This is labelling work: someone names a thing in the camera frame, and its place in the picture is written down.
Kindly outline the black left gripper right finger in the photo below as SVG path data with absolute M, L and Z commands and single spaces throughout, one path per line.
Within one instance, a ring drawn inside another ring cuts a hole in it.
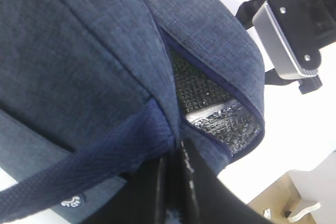
M 270 223 L 241 202 L 212 172 L 190 139 L 181 142 L 187 223 Z

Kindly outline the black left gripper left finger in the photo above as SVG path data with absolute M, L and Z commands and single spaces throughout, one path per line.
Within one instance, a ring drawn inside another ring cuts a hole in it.
M 144 162 L 86 223 L 165 223 L 166 156 Z

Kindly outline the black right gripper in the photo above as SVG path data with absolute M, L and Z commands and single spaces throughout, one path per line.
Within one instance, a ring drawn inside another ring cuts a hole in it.
M 264 2 L 270 5 L 299 66 L 318 70 L 320 49 L 335 42 L 335 0 L 249 0 L 239 6 L 235 15 L 245 29 L 254 28 L 252 19 Z M 322 87 L 319 73 L 295 80 L 280 78 L 274 67 L 265 73 L 266 85 L 286 86 L 293 82 L 299 83 L 302 94 Z

